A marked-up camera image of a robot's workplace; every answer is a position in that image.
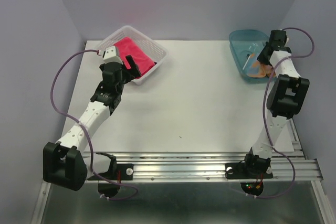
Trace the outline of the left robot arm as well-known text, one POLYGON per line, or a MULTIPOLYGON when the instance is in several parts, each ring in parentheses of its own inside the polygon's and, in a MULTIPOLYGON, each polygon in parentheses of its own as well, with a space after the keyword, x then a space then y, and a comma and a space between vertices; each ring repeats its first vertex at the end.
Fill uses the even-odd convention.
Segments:
POLYGON ((83 151, 87 147, 93 148, 91 138, 121 102, 124 85, 141 75, 130 55, 122 61, 119 56, 108 56, 106 51, 98 50, 96 53, 104 60, 99 67, 102 80, 85 111, 77 119, 54 108, 57 113, 73 120, 74 125, 59 140, 48 142, 43 149, 44 181, 73 191, 78 191, 86 179, 94 174, 93 160, 86 164, 83 151))

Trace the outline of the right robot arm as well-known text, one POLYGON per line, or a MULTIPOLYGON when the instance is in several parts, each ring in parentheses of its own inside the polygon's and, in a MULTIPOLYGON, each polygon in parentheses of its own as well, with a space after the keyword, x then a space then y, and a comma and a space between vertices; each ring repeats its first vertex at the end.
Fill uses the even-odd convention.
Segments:
POLYGON ((286 28, 272 30, 257 57, 271 72, 262 102, 264 127, 241 165, 248 177, 263 175, 270 168, 275 143, 287 122, 300 112, 308 92, 310 81, 293 65, 294 56, 287 42, 286 28))

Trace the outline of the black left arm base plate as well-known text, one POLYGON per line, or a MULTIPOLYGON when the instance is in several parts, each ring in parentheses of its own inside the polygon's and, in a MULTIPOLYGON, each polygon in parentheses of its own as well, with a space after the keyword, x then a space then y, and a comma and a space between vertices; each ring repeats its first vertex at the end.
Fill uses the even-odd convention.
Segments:
POLYGON ((131 181, 133 180, 134 165, 131 163, 116 164, 115 168, 109 168, 108 171, 99 173, 100 176, 115 181, 131 181))

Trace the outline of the pink towel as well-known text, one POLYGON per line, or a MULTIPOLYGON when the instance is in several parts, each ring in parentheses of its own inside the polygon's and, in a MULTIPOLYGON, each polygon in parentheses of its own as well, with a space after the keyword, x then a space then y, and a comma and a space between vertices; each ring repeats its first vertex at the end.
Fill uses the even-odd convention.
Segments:
POLYGON ((130 55, 133 58, 139 68, 141 74, 140 77, 145 75, 155 66, 155 62, 129 37, 121 39, 119 42, 115 43, 114 46, 118 49, 120 58, 127 69, 130 69, 131 66, 127 62, 126 56, 130 55))

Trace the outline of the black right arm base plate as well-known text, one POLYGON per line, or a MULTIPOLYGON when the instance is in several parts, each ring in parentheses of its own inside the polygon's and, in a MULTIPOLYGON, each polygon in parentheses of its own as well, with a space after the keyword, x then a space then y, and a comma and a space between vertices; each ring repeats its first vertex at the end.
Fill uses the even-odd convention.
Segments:
POLYGON ((245 163, 226 163, 225 164, 225 177, 227 179, 272 179, 273 173, 266 173, 259 168, 246 166, 245 163))

